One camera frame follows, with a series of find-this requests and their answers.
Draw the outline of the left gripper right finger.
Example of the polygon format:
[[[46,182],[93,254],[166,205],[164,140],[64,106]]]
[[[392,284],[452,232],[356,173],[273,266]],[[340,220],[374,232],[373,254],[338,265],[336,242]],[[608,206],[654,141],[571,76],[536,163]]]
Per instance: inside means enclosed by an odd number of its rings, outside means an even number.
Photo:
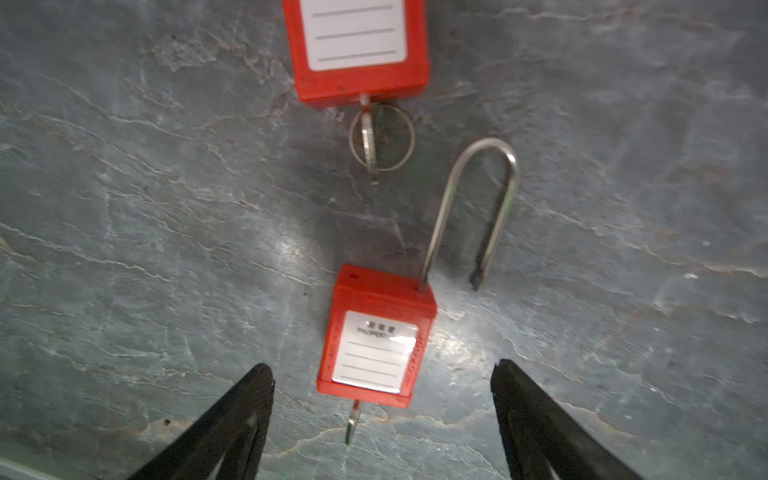
[[[513,479],[638,479],[515,362],[500,360],[491,392]]]

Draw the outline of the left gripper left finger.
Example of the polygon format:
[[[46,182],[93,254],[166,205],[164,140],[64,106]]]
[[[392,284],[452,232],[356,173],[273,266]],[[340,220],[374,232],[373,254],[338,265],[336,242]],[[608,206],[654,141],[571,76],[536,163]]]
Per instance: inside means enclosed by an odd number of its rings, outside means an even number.
[[[274,404],[270,367],[255,365],[133,479],[254,479]]]

